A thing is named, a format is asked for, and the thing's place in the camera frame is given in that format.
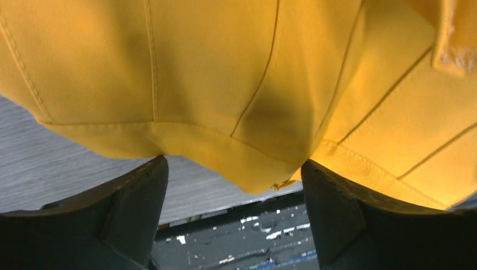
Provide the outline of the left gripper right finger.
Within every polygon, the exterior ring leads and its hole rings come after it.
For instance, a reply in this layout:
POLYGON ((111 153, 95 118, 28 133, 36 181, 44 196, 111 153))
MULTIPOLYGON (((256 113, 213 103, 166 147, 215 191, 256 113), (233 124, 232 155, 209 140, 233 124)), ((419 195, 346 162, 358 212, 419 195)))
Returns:
POLYGON ((476 210, 437 210, 308 160, 304 201, 319 269, 475 269, 476 210))

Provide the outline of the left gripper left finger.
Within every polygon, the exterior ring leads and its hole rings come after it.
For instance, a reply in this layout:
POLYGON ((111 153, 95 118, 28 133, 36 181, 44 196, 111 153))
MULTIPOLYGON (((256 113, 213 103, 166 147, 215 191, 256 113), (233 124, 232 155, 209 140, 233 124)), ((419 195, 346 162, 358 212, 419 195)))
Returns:
POLYGON ((168 162, 136 169, 38 210, 1 214, 2 269, 146 269, 168 162))

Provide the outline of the yellow pleated skirt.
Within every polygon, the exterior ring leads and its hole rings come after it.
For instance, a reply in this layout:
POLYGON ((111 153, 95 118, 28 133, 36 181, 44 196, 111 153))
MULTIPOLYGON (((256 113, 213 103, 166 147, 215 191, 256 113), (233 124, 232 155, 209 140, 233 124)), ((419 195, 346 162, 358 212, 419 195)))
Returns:
POLYGON ((308 159, 434 209, 476 192, 475 1, 2 1, 1 95, 247 193, 308 159))

